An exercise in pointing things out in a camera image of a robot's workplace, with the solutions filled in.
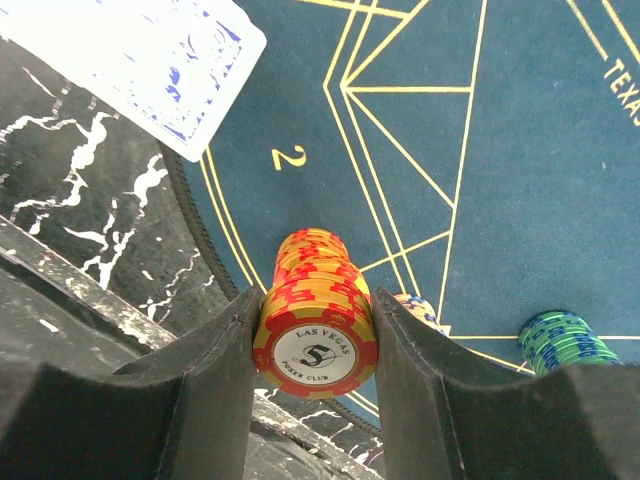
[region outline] poker mat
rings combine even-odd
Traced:
[[[267,48],[174,185],[223,290],[267,290],[295,230],[532,374],[541,311],[640,358],[640,3],[238,0]],[[379,426],[375,380],[339,397]]]

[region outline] blue and white playing card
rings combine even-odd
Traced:
[[[266,46],[231,0],[0,0],[0,33],[191,161]]]

